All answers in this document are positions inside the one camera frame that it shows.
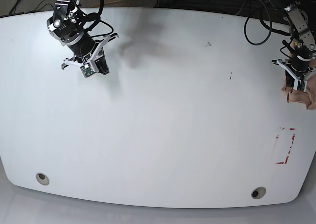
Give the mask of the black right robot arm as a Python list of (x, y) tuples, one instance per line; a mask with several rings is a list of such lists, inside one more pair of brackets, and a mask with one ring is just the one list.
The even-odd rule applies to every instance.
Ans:
[(88, 78), (94, 74), (108, 74), (103, 47), (118, 38), (113, 27), (101, 19), (104, 0), (100, 0), (97, 12), (85, 13), (80, 8), (81, 0), (57, 0), (53, 15), (47, 20), (47, 30), (61, 45), (73, 53), (72, 58), (64, 59), (61, 69), (78, 67)]

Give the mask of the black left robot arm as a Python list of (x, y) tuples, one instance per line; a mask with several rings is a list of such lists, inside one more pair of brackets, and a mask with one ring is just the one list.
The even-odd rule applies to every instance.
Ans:
[(289, 26), (288, 32), (273, 28), (267, 3), (259, 1), (263, 6), (257, 11), (265, 11), (268, 16), (268, 24), (264, 23), (262, 16), (259, 17), (261, 24), (269, 31), (268, 36), (276, 33), (290, 38), (290, 41), (282, 42), (290, 54), (285, 60), (273, 60), (272, 63), (285, 70), (287, 87), (306, 91), (308, 80), (316, 73), (311, 66), (311, 61), (316, 57), (316, 0), (268, 0), (275, 10), (283, 14)]

